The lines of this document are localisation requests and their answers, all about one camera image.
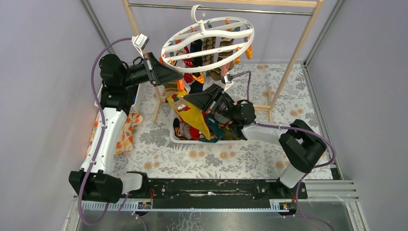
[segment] white basket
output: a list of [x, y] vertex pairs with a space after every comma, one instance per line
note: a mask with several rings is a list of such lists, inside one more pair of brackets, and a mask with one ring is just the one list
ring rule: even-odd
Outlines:
[[[131, 106], [130, 113], [139, 113], [139, 108], [140, 108], [140, 103], [143, 97], [143, 90], [145, 88], [145, 83], [139, 84], [138, 87], [139, 88], [138, 88], [138, 92], [136, 93], [135, 103]], [[98, 92], [99, 100], [101, 100], [101, 91], [102, 91], [102, 86]]]
[[[169, 129], [170, 129], [170, 140], [173, 142], [173, 143], [207, 143], [207, 142], [201, 142], [201, 141], [182, 141], [182, 140], [179, 140], [176, 136], [175, 136], [175, 134], [174, 134], [174, 128], [173, 128], [173, 120], [176, 118], [176, 112], [175, 111], [173, 111], [173, 110], [171, 110], [171, 113], [170, 113], [170, 126], [169, 126]], [[239, 141], [218, 141], [218, 142], [216, 142], [216, 143], [207, 143], [207, 144], [223, 144], [223, 143], [238, 143]]]

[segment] circular hanger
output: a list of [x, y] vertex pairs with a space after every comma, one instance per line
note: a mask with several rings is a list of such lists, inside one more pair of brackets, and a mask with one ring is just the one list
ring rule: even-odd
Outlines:
[[[177, 32], [169, 40], [167, 40], [167, 42], [162, 47], [161, 57], [164, 61], [164, 64], [170, 69], [173, 69], [181, 73], [197, 73], [197, 72], [212, 70], [217, 67], [221, 67], [231, 61], [234, 61], [241, 54], [243, 54], [251, 46], [252, 42], [254, 41], [254, 38], [255, 38], [254, 27], [246, 19], [239, 18], [239, 17], [218, 17], [218, 18], [212, 18], [212, 19], [207, 19], [207, 20], [197, 20], [195, 13], [197, 11], [197, 8], [200, 6], [202, 5], [194, 5], [191, 9], [191, 19], [195, 22], [195, 24], [187, 26], [181, 31]], [[229, 22], [229, 24], [227, 25], [216, 26], [216, 27], [208, 28], [208, 29], [205, 29], [204, 27], [204, 25], [208, 23], [214, 23], [214, 22], [219, 22], [219, 21], [225, 22], [226, 20], [228, 20]], [[239, 30], [239, 31], [233, 30], [234, 28], [237, 28], [237, 27], [240, 27], [243, 30]], [[218, 47], [218, 48], [214, 48], [214, 49], [210, 49], [206, 51], [198, 51], [198, 52], [189, 53], [189, 54], [177, 54], [177, 51], [184, 49], [184, 47], [190, 45], [192, 42], [198, 39], [203, 39], [207, 37], [223, 37], [223, 38], [230, 38], [230, 39], [242, 39], [243, 42], [239, 44], [233, 44], [230, 46]], [[193, 67], [193, 68], [183, 68], [183, 67], [173, 66], [171, 64], [175, 62], [176, 60], [183, 60], [183, 59], [189, 59], [189, 58], [200, 57], [200, 56], [205, 56], [205, 55], [211, 55], [211, 54], [216, 54], [216, 53], [220, 53], [224, 51], [235, 51], [238, 47], [240, 47], [240, 49], [236, 51], [233, 55], [221, 61], [212, 63], [210, 65]], [[175, 53], [176, 55], [170, 57], [171, 52]]]

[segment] floral fabric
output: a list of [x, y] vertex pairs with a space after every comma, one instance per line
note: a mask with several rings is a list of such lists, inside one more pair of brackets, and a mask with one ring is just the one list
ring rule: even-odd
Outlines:
[[[275, 91], [286, 69], [286, 64], [240, 64], [232, 74], [252, 71], [250, 101], [266, 104], [267, 90]], [[234, 79], [227, 90], [233, 99], [246, 98], [247, 76]], [[114, 156], [114, 175], [126, 171], [146, 172], [150, 178], [225, 178], [277, 179], [289, 160], [282, 148], [262, 141], [235, 141], [231, 144], [180, 144], [170, 138], [171, 107], [162, 104], [157, 122], [152, 118], [157, 99], [152, 87], [147, 87], [140, 106], [145, 120], [133, 133], [133, 150]], [[267, 122], [266, 112], [257, 112], [257, 121]], [[273, 122], [289, 124], [299, 118], [319, 133], [318, 119], [306, 88], [302, 68], [295, 64], [277, 104], [272, 111]], [[328, 161], [326, 154], [319, 164]], [[329, 167], [314, 169], [307, 179], [332, 179]]]
[[[85, 154], [85, 156], [89, 154], [90, 148], [92, 146], [93, 138], [95, 137], [96, 128], [98, 127], [100, 115], [101, 114], [98, 113], [98, 115], [96, 116], [95, 125], [93, 126], [92, 134], [89, 140], [89, 146], [88, 146], [87, 153]], [[119, 136], [119, 139], [117, 140], [115, 154], [133, 150], [132, 133], [136, 132], [136, 126], [139, 125], [142, 121], [143, 121], [143, 117], [139, 113], [129, 114], [129, 116], [127, 117], [125, 121], [125, 124], [122, 127], [122, 134]]]

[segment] floor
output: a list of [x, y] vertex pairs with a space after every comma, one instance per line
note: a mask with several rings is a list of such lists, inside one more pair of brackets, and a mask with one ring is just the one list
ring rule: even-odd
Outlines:
[[[266, 104], [268, 87], [276, 90], [285, 69], [286, 64], [241, 64], [231, 73], [252, 71], [250, 101]], [[247, 77], [234, 82], [227, 93], [234, 99], [244, 99]], [[147, 86], [140, 106], [144, 120], [133, 135], [134, 149], [115, 155], [115, 176], [126, 171], [143, 171], [150, 178], [277, 179], [289, 164], [281, 147], [262, 141], [240, 141], [232, 145], [173, 143], [169, 138], [171, 108], [163, 104], [157, 122], [153, 123], [156, 104], [154, 90]], [[319, 133], [299, 64], [295, 64], [273, 110], [274, 123], [289, 124], [297, 118], [306, 121]], [[268, 114], [257, 113], [257, 121], [267, 122]], [[319, 163], [327, 161], [324, 154]], [[314, 169], [307, 179], [332, 179], [332, 174], [329, 167], [323, 167]]]
[[[342, 202], [300, 202], [302, 210], [309, 216], [316, 216], [329, 222], [336, 231], [353, 230], [349, 213]], [[102, 211], [86, 211], [86, 218], [97, 220]], [[98, 226], [78, 226], [78, 231], [111, 231], [116, 211], [108, 212]], [[285, 218], [277, 213], [257, 212], [149, 212], [143, 216], [147, 230], [160, 231], [316, 231], [304, 219]], [[322, 230], [329, 230], [324, 224], [314, 222]], [[140, 219], [130, 212], [120, 212], [116, 225], [118, 231], [142, 231]]]

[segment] metal bar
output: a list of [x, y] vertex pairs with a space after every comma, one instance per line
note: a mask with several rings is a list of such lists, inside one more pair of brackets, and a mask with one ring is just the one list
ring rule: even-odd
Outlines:
[[238, 3], [255, 5], [273, 5], [273, 6], [297, 6], [297, 7], [316, 7], [316, 1], [304, 0], [187, 0], [187, 1], [205, 1], [217, 3]]
[[[305, 80], [306, 80], [307, 88], [309, 89], [310, 99], [312, 101], [313, 107], [314, 107], [316, 115], [318, 117], [320, 133], [322, 134], [323, 137], [326, 137], [330, 141], [330, 143], [332, 143], [334, 145], [334, 147], [335, 147], [335, 144], [333, 142], [333, 139], [332, 139], [332, 137], [330, 135], [330, 132], [329, 132], [329, 129], [328, 129], [328, 126], [327, 126], [327, 121], [326, 121], [326, 118], [324, 116], [323, 109], [321, 108], [321, 103], [320, 103], [320, 100], [319, 100], [319, 96], [317, 95], [316, 88], [315, 88], [315, 85], [313, 83], [313, 79], [312, 79], [312, 76], [311, 76], [312, 74], [310, 73], [310, 70], [309, 70], [308, 66], [304, 65], [302, 67], [302, 69], [303, 69], [304, 74], [305, 74]], [[332, 151], [331, 150], [328, 150], [328, 153], [329, 153], [329, 156], [332, 156]], [[340, 174], [340, 179], [342, 180], [344, 178], [344, 175], [343, 175], [343, 171], [342, 171], [341, 164], [340, 164], [340, 161], [338, 159], [338, 156], [336, 157], [336, 159], [334, 161], [334, 164], [337, 166], [337, 170], [339, 171], [339, 174]]]
[[318, 47], [322, 43], [324, 37], [326, 36], [330, 26], [332, 25], [334, 19], [336, 18], [337, 14], [339, 13], [340, 9], [343, 6], [343, 3], [346, 0], [337, 0], [335, 6], [333, 7], [333, 10], [331, 11], [329, 18], [327, 19], [326, 23], [323, 26], [323, 29], [321, 30], [318, 38], [315, 41], [315, 44], [313, 44], [312, 49], [310, 50], [310, 53], [307, 55], [305, 59], [305, 66], [308, 66], [310, 62], [312, 61], [313, 56], [315, 55]]
[[[92, 6], [89, 3], [89, 0], [79, 0], [84, 8], [85, 12], [87, 13], [89, 20], [91, 21], [93, 27], [95, 28], [96, 33], [98, 33], [99, 38], [101, 39], [103, 45], [106, 47], [110, 44], [105, 31], [102, 28], [101, 23], [99, 22], [98, 18], [96, 17], [95, 12], [92, 9]], [[112, 47], [108, 49], [108, 52], [111, 54], [115, 54], [115, 51]]]
[[[128, 3], [127, 5], [130, 7], [191, 10], [190, 6], [152, 5], [152, 4], [137, 4], [137, 3]], [[202, 10], [202, 11], [223, 11], [223, 12], [238, 12], [238, 13], [286, 14], [286, 15], [299, 15], [299, 16], [312, 16], [313, 15], [313, 13], [302, 13], [302, 12], [259, 11], [259, 10], [243, 10], [243, 9], [212, 8], [212, 7], [198, 7], [197, 9]]]

